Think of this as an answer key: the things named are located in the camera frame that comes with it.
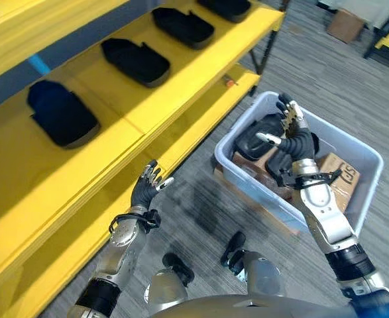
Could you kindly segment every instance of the robotic hand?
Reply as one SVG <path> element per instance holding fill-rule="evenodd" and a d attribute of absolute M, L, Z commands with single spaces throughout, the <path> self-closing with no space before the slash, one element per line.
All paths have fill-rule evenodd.
<path fill-rule="evenodd" d="M 313 139 L 300 106 L 287 94 L 278 96 L 287 138 L 256 136 L 290 154 L 294 205 L 303 213 L 318 247 L 332 267 L 343 295 L 357 311 L 389 303 L 389 289 L 339 210 L 329 184 L 337 174 L 322 174 L 315 163 Z"/>
<path fill-rule="evenodd" d="M 110 226 L 107 250 L 97 265 L 68 318 L 107 318 L 114 310 L 119 295 L 128 284 L 137 258 L 146 243 L 148 232 L 160 226 L 157 210 L 149 211 L 157 193 L 168 187 L 173 178 L 161 182 L 157 161 L 147 164 L 131 195 L 129 213 L 116 216 Z"/>

